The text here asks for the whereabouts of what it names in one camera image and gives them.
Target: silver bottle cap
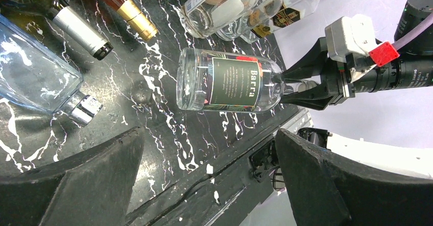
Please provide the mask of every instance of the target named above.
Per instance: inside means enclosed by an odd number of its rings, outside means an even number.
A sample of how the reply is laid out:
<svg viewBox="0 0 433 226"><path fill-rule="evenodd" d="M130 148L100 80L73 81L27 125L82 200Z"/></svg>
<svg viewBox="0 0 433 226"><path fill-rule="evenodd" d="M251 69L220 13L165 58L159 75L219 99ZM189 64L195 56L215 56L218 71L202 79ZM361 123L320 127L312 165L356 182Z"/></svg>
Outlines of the silver bottle cap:
<svg viewBox="0 0 433 226"><path fill-rule="evenodd" d="M69 114L69 118L82 126L86 126L101 110L102 104L96 98L85 96Z"/></svg>

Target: black and gold label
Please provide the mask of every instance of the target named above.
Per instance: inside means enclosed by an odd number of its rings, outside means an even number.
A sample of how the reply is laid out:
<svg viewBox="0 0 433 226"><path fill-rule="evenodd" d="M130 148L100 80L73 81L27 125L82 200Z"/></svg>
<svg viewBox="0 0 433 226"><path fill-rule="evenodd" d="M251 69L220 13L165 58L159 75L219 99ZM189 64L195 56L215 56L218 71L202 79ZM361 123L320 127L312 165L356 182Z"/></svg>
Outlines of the black and gold label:
<svg viewBox="0 0 433 226"><path fill-rule="evenodd" d="M289 26L294 22L299 21L300 19L301 19L300 11L293 8L286 8L284 6L281 6L280 11L271 18L274 26L279 28L284 28L286 26ZM273 31L271 31L271 28L269 26L265 26L262 24L259 24L251 31L259 38L263 38L273 33Z"/></svg>
<svg viewBox="0 0 433 226"><path fill-rule="evenodd" d="M276 27L284 28L301 19L301 12L293 8L285 8L279 11L272 21Z"/></svg>

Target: white debris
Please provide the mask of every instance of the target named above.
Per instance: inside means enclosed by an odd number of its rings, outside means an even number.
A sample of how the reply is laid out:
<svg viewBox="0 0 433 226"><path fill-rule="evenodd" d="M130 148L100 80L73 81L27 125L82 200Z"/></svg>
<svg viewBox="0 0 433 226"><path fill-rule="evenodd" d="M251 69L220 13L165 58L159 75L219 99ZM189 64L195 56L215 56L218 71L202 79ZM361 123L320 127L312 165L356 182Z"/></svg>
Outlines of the white debris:
<svg viewBox="0 0 433 226"><path fill-rule="evenodd" d="M213 166L207 164L206 165L206 173L207 174L213 174Z"/></svg>
<svg viewBox="0 0 433 226"><path fill-rule="evenodd" d="M125 116L123 116L123 121L121 122L121 124L125 124L125 125L128 125L128 123L126 122L126 120L125 120Z"/></svg>
<svg viewBox="0 0 433 226"><path fill-rule="evenodd" d="M218 194L218 191L215 190L215 192L213 193L213 198L215 198L216 203L219 205L220 204L220 195Z"/></svg>
<svg viewBox="0 0 433 226"><path fill-rule="evenodd" d="M189 85L187 84L186 86L185 86L185 95L186 96L188 96L189 95Z"/></svg>

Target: bottle cap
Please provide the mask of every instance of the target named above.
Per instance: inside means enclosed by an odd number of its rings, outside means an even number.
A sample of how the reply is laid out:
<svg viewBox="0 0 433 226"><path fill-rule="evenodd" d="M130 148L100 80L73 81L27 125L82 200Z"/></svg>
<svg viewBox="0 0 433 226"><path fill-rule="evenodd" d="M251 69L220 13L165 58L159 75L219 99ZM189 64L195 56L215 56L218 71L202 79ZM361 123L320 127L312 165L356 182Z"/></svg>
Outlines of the bottle cap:
<svg viewBox="0 0 433 226"><path fill-rule="evenodd" d="M101 108L102 104L96 98L78 91L65 104L63 111L70 119L85 127Z"/></svg>
<svg viewBox="0 0 433 226"><path fill-rule="evenodd" d="M96 98L87 95L72 110L69 118L82 126L86 126L101 110L102 104Z"/></svg>
<svg viewBox="0 0 433 226"><path fill-rule="evenodd" d="M127 0L117 10L117 13L136 31L139 36L149 41L158 33L156 27L145 17L132 0Z"/></svg>
<svg viewBox="0 0 433 226"><path fill-rule="evenodd" d="M110 42L105 43L98 51L93 55L97 60L103 60L113 50L113 46Z"/></svg>

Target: blue glass bottle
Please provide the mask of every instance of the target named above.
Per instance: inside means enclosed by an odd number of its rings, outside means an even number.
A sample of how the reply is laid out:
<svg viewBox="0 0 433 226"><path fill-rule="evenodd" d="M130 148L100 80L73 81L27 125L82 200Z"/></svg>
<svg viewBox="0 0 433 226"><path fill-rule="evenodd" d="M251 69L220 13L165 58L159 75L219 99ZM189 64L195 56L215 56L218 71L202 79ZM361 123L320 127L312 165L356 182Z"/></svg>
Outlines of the blue glass bottle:
<svg viewBox="0 0 433 226"><path fill-rule="evenodd" d="M46 114L66 113L87 125L102 105L80 91L83 76L0 15L0 96Z"/></svg>

